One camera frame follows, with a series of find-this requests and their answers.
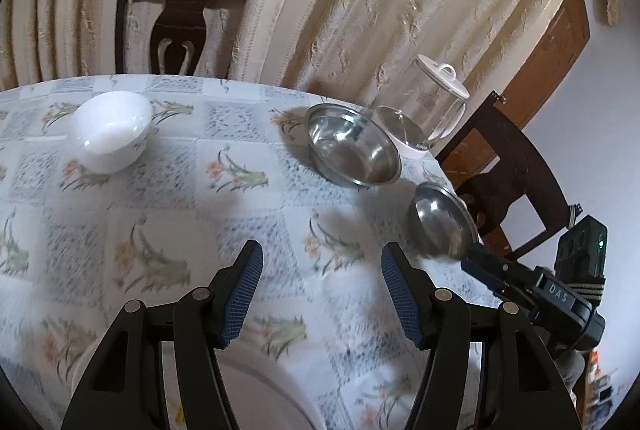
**floral tablecloth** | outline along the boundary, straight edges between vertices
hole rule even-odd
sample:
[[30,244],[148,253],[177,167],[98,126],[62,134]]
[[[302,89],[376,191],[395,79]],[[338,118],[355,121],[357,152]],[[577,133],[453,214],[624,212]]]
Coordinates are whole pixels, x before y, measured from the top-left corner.
[[[66,142],[92,96],[141,92],[154,107],[142,158],[108,176]],[[415,183],[448,185],[434,159],[404,161],[380,189],[340,188],[309,160],[302,120],[327,98],[177,76],[58,80],[0,94],[0,364],[45,429],[58,428],[82,352],[128,299],[175,301],[205,285],[247,239],[265,265],[240,338],[296,378],[327,428],[402,428],[426,353],[405,339],[380,271],[399,241],[436,285],[496,305],[459,263],[405,234]],[[460,427],[472,421],[472,346]],[[184,427],[168,390],[172,424]]]

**white ceramic bowl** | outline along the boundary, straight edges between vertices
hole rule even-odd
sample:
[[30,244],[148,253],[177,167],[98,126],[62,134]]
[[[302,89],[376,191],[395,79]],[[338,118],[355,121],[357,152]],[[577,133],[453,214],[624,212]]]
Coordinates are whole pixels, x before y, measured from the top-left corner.
[[85,102],[74,113],[70,135],[78,162],[101,174],[131,165],[145,150],[152,115],[151,102],[128,91]]

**white jar lid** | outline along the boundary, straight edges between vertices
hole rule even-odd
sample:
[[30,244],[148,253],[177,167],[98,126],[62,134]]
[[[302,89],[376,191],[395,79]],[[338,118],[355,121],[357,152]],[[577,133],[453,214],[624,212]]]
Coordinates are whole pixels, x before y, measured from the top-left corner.
[[457,80],[456,70],[449,64],[437,64],[425,55],[418,55],[415,63],[422,69],[436,84],[446,89],[451,94],[461,100],[469,99],[469,91]]

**wooden door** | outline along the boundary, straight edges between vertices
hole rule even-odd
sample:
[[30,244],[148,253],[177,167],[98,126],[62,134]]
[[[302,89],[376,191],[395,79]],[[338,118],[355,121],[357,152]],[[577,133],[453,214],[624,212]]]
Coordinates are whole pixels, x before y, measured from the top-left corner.
[[[506,103],[497,103],[496,107],[523,128],[569,73],[589,38],[584,0],[564,0],[545,34],[502,93]],[[474,130],[454,149],[442,168],[457,188],[481,173],[494,158],[494,151]],[[511,251],[500,228],[483,240],[501,254]]]

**white plate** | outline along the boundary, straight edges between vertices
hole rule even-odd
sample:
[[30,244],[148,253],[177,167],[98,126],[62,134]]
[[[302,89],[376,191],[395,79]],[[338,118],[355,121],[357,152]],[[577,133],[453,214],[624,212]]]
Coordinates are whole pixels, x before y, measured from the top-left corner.
[[[76,390],[100,340],[96,340],[74,371]],[[236,421],[242,430],[326,430],[318,407],[300,385],[273,359],[235,340],[225,350],[216,350],[220,372]],[[177,398],[173,344],[162,345],[164,388],[167,399]]]

